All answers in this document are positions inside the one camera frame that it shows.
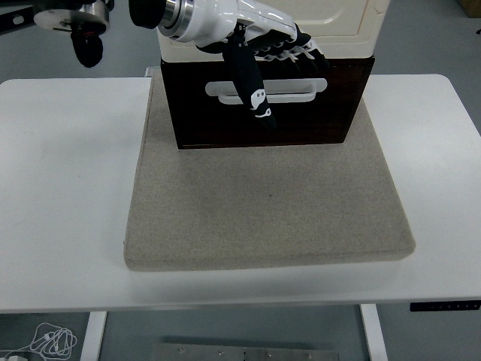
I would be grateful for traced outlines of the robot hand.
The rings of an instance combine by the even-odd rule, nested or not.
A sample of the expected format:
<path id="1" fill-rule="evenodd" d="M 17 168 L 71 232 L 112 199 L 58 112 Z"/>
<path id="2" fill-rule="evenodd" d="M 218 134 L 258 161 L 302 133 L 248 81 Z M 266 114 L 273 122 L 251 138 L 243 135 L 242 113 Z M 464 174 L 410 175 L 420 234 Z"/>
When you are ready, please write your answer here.
<path id="1" fill-rule="evenodd" d="M 176 1 L 166 5 L 159 30 L 174 41 L 221 55 L 240 100 L 269 130 L 277 122 L 256 60 L 329 66 L 318 44 L 290 15 L 257 1 Z"/>

